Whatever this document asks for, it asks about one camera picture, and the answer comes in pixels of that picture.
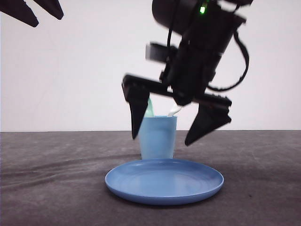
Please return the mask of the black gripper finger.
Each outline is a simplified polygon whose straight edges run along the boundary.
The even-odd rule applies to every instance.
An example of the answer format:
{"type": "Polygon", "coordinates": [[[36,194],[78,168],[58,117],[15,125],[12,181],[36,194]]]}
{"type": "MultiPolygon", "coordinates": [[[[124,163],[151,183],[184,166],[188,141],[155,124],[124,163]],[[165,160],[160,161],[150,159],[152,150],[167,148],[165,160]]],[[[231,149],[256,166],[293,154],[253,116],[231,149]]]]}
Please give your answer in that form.
{"type": "Polygon", "coordinates": [[[0,11],[32,27],[39,24],[24,0],[0,0],[0,11]]]}
{"type": "Polygon", "coordinates": [[[63,18],[63,10],[59,0],[34,0],[39,6],[58,20],[63,18]]]}
{"type": "Polygon", "coordinates": [[[189,146],[217,128],[230,123],[228,113],[228,106],[199,104],[198,113],[185,138],[185,145],[189,146]]]}
{"type": "Polygon", "coordinates": [[[128,94],[128,103],[131,112],[132,139],[136,139],[141,123],[148,106],[149,91],[131,90],[128,94]]]}

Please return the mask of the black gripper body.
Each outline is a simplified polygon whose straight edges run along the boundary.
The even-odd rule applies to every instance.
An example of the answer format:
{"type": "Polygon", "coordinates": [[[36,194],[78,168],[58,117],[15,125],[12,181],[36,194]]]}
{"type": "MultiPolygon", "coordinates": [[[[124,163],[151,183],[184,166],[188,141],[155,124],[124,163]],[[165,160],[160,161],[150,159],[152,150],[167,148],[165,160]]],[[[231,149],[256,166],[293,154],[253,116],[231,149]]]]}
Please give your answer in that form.
{"type": "Polygon", "coordinates": [[[172,97],[180,106],[185,106],[191,102],[225,107],[232,105],[227,97],[205,93],[206,72],[204,67],[196,72],[191,69],[185,72],[186,64],[178,61],[181,52],[174,46],[171,47],[171,56],[175,61],[170,65],[166,64],[159,81],[152,81],[130,74],[124,76],[122,89],[128,103],[142,103],[149,97],[150,93],[154,93],[172,97]]]}

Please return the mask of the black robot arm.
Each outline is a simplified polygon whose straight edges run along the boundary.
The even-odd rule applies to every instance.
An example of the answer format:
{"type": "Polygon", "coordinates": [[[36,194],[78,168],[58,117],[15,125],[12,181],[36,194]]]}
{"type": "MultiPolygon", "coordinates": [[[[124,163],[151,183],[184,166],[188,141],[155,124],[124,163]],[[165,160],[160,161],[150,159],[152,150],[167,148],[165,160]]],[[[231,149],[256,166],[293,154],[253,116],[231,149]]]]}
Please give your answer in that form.
{"type": "Polygon", "coordinates": [[[178,47],[170,43],[147,46],[146,58],[166,65],[159,81],[130,74],[124,76],[122,89],[130,105],[132,137],[138,135],[150,93],[155,93],[172,97],[180,106],[199,104],[185,139],[185,144],[191,145],[231,122],[232,102],[226,97],[206,94],[205,90],[225,91],[210,83],[231,39],[239,46],[245,64],[249,64],[249,53],[238,35],[238,28],[246,20],[235,11],[222,9],[216,0],[155,0],[152,14],[159,24],[180,34],[182,39],[178,47]]]}

